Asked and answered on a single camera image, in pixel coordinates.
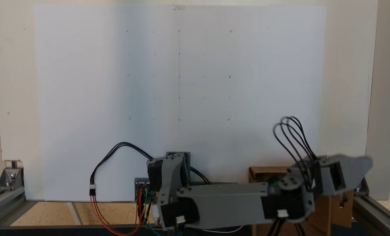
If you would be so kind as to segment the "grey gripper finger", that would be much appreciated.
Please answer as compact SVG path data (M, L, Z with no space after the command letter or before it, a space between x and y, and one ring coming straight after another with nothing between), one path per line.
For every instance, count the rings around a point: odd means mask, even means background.
M373 158L369 156L348 157L343 160L343 177L346 190L357 188L372 167Z

